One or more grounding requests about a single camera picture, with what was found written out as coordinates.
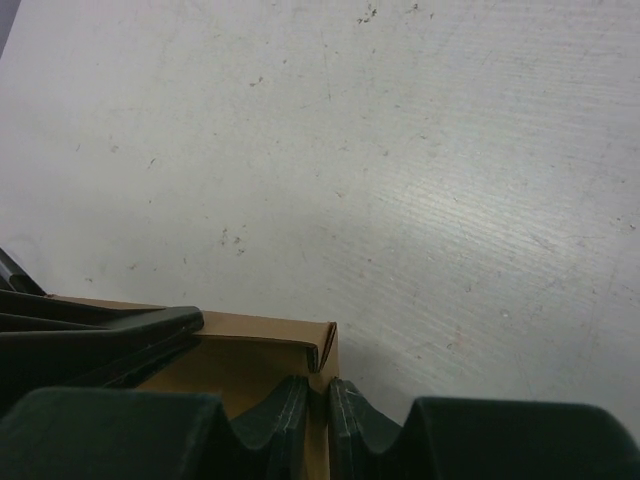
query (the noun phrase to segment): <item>scuffed white surface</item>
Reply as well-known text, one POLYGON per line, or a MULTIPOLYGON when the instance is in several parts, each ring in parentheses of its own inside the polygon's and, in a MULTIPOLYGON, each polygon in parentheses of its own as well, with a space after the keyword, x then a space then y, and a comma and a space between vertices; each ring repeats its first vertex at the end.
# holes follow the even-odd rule
POLYGON ((638 437, 640 4, 557 3, 22 0, 0 244, 49 291, 336 320, 396 419, 638 437))

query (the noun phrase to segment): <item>black object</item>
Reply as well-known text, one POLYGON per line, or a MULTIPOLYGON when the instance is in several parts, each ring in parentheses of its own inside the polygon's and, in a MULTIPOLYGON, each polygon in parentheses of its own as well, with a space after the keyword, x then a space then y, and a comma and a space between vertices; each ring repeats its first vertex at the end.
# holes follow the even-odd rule
POLYGON ((604 410, 419 398, 401 428, 351 383, 330 386, 332 479, 636 479, 640 453, 604 410))
POLYGON ((27 275, 20 265, 0 248, 0 290, 29 293, 44 297, 46 294, 40 285, 27 275))
POLYGON ((195 307, 113 310, 0 290, 0 410, 51 385, 134 387, 197 345, 195 307))
POLYGON ((300 478, 307 381, 229 422, 219 397, 48 388, 0 426, 5 480, 300 478))

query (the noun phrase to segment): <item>folded cardboard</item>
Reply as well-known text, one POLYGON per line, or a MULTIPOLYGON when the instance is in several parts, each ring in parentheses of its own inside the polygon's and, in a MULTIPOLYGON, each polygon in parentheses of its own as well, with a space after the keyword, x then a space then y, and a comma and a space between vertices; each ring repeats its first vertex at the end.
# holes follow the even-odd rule
MULTIPOLYGON (((108 308, 150 305, 55 296, 108 308)), ((198 347, 157 373, 140 389, 220 395, 234 418, 260 403, 289 375, 308 377, 317 393, 308 413, 305 467, 309 479, 329 477, 326 390, 338 376, 335 323, 311 323, 205 311, 198 347)))

